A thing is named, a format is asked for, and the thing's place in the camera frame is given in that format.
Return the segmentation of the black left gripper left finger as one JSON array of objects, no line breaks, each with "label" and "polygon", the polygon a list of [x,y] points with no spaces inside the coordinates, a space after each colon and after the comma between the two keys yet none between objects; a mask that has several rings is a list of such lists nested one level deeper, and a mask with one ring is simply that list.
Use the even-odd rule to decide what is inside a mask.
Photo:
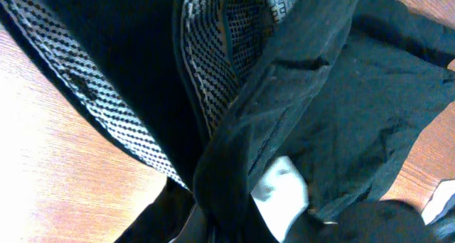
[{"label": "black left gripper left finger", "polygon": [[193,195],[168,178],[158,197],[114,243],[166,243],[182,230],[194,206]]}]

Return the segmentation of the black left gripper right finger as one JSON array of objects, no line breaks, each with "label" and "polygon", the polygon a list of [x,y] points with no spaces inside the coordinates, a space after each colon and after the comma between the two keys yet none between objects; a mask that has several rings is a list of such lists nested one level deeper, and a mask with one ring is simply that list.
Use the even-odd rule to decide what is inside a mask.
[{"label": "black left gripper right finger", "polygon": [[291,243],[431,243],[434,233],[411,205],[398,200],[357,202],[333,222],[303,213],[289,230]]}]

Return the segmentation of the black shorts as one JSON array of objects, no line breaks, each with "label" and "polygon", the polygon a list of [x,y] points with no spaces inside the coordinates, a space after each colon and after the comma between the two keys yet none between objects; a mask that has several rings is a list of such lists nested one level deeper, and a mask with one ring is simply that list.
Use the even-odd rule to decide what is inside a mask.
[{"label": "black shorts", "polygon": [[1,0],[108,141],[194,199],[169,242],[285,242],[384,201],[454,101],[454,30],[398,0]]}]

